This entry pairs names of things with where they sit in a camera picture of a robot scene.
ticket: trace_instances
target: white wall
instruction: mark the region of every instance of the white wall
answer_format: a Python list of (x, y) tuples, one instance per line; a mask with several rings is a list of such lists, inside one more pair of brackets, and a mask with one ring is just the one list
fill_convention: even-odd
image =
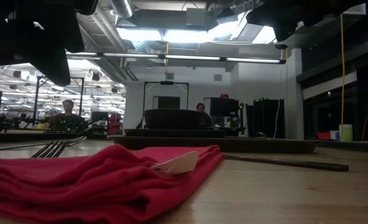
[[(283, 99), (284, 68), (284, 65), (239, 63), (231, 72), (230, 97), (245, 105), (253, 105), (254, 100), (262, 98)], [(243, 122), (247, 126), (246, 111), (243, 114)]]
[[(132, 67), (131, 71), (138, 77), (139, 82), (126, 84), (125, 128), (132, 128), (141, 119), (143, 113), (144, 82), (159, 82), (165, 80), (164, 68)], [(192, 68), (169, 67), (169, 73), (174, 73), (174, 82), (189, 83), (188, 109), (195, 110), (204, 98), (219, 97), (221, 93), (230, 93), (230, 73), (224, 68)], [(222, 75), (221, 82), (214, 81), (214, 75)], [(151, 109), (154, 96), (180, 96), (181, 108), (186, 109), (186, 94), (178, 86), (161, 86), (156, 84), (147, 91), (145, 109)]]
[(231, 72), (231, 98), (249, 105), (262, 98), (285, 99), (286, 137), (304, 139), (303, 92), (296, 81), (301, 72), (301, 49), (293, 49), (285, 65), (239, 63)]

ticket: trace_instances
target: metal frame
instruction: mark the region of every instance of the metal frame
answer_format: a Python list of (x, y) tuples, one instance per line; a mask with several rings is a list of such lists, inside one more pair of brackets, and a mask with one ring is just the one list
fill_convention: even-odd
[[(33, 123), (35, 122), (35, 117), (37, 115), (37, 104), (39, 100), (39, 89), (40, 89), (40, 80), (42, 78), (46, 78), (44, 76), (37, 77), (37, 85), (35, 86), (35, 100), (34, 100), (34, 111), (33, 111)], [(82, 81), (82, 89), (80, 91), (80, 110), (78, 112), (78, 116), (82, 116), (82, 106), (83, 106), (83, 93), (84, 93), (84, 78), (80, 77), (70, 77), (72, 79), (78, 79)]]
[(143, 104), (142, 104), (142, 117), (145, 115), (145, 95), (146, 95), (146, 85), (149, 83), (158, 83), (160, 85), (174, 85), (174, 84), (183, 84), (187, 86), (186, 91), (186, 109), (188, 110), (188, 104), (189, 104), (189, 83), (176, 83), (176, 82), (169, 82), (169, 81), (161, 81), (161, 82), (144, 82), (144, 98), (143, 98)]

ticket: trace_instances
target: yellow cable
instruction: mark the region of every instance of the yellow cable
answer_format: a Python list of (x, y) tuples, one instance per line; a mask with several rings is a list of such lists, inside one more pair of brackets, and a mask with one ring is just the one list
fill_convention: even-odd
[(343, 78), (342, 78), (342, 86), (341, 86), (341, 133), (340, 133), (340, 141), (343, 137), (344, 132), (344, 77), (346, 76), (346, 64), (344, 60), (344, 29), (343, 29), (343, 15), (340, 15), (340, 31), (341, 31), (341, 62), (343, 69)]

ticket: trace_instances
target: fork tines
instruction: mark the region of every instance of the fork tines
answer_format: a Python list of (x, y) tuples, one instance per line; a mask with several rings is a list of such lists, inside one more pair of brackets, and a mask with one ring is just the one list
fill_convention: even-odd
[(64, 151), (67, 141), (52, 141), (36, 152), (32, 158), (55, 158)]

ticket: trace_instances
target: red box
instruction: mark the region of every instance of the red box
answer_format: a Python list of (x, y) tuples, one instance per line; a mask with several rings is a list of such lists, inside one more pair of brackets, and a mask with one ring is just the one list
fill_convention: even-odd
[(318, 133), (318, 139), (319, 140), (330, 140), (331, 133)]

